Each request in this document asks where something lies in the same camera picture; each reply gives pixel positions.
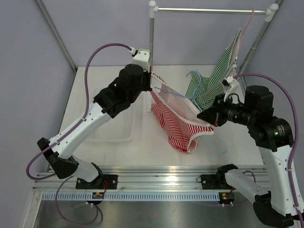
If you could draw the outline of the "red striped tank top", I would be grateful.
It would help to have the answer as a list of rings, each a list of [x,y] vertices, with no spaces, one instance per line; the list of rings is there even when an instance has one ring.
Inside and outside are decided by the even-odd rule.
[[[201,136],[214,134],[209,123],[197,118],[200,111],[190,99],[170,88],[155,73],[151,74],[151,87],[151,110],[173,149],[190,154]]]

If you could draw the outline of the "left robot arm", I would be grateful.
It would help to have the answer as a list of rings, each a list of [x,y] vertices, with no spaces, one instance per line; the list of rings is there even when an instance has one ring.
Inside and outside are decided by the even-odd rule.
[[[128,64],[86,106],[82,117],[51,139],[41,138],[37,144],[55,175],[59,179],[74,176],[98,189],[103,183],[100,168],[74,157],[73,153],[95,130],[128,109],[143,91],[151,91],[150,65]]]

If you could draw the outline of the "green striped tank top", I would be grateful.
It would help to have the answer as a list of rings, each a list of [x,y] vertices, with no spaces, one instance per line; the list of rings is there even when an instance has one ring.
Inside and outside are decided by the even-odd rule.
[[[186,91],[186,96],[200,109],[209,108],[217,95],[224,92],[221,81],[236,73],[238,64],[238,46],[242,29],[239,28],[230,46],[224,49],[219,60],[213,68],[209,77],[202,76],[198,71],[192,70],[188,73],[191,80]]]

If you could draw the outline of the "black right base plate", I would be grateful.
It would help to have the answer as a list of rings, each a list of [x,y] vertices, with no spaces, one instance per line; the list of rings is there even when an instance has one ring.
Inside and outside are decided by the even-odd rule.
[[[232,190],[232,186],[216,174],[202,174],[197,178],[197,182],[201,184],[203,190]]]

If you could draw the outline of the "clear plastic basket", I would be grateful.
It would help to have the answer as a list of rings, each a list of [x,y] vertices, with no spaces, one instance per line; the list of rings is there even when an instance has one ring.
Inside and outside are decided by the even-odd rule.
[[[94,131],[86,140],[95,143],[123,143],[133,138],[135,111],[131,105],[113,120]]]

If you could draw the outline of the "aluminium mounting rail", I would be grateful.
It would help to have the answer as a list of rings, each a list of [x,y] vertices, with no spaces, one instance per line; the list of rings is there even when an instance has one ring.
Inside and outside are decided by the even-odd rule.
[[[262,164],[259,152],[241,155],[232,152],[101,153],[76,157],[96,163],[105,174],[118,175],[117,191],[199,191],[199,176],[215,173],[218,167],[226,164],[234,164],[240,171],[252,171],[257,184],[269,186],[268,169]]]

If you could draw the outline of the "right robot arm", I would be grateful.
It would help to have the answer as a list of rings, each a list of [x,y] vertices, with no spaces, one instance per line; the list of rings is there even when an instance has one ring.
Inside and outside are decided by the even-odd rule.
[[[238,190],[252,205],[256,217],[267,226],[287,228],[304,217],[304,201],[289,182],[288,159],[295,141],[290,124],[273,115],[273,94],[265,86],[246,88],[243,103],[233,103],[224,94],[197,117],[215,127],[227,121],[244,125],[259,148],[269,178],[269,188],[260,187],[234,164],[220,166],[212,182],[220,188]]]

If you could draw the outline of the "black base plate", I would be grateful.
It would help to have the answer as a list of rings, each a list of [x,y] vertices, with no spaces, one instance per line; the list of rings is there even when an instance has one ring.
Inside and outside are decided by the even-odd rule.
[[[197,182],[201,184],[203,190],[232,190],[232,186],[216,174],[202,174],[197,178]]]
[[[104,174],[100,183],[90,183],[83,179],[77,178],[76,189],[77,190],[116,190],[118,183],[118,175]]]

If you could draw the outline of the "blue wire hanger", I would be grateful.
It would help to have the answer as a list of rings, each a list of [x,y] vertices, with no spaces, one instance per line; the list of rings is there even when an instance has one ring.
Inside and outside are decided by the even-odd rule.
[[[152,112],[167,134],[169,145],[182,153],[190,154],[198,146],[200,138],[214,135],[214,128],[196,118],[197,114],[209,108],[216,95],[223,92],[220,80],[222,73],[202,76],[190,71],[190,84],[185,95],[170,88],[157,74],[153,74]]]

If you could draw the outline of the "pink wire hanger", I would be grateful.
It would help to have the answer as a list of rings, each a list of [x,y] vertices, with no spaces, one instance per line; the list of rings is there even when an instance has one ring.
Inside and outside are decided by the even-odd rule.
[[[245,33],[246,33],[246,31],[247,31],[248,26],[249,26],[250,23],[251,23],[251,20],[252,20],[252,18],[253,18],[253,16],[254,16],[254,13],[255,13],[255,8],[252,9],[250,19],[249,19],[248,23],[246,24],[244,30],[243,30],[242,33],[241,33],[240,41],[239,41],[239,46],[238,46],[238,50],[237,50],[237,57],[239,56],[240,49],[241,49],[241,46],[242,46],[242,42],[243,42]]]

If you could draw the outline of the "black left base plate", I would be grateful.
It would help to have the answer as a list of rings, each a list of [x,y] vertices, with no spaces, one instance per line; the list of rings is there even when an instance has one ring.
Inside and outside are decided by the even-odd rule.
[[[104,174],[100,183],[90,183],[83,179],[77,178],[76,189],[77,190],[116,190],[118,183],[118,175]]]

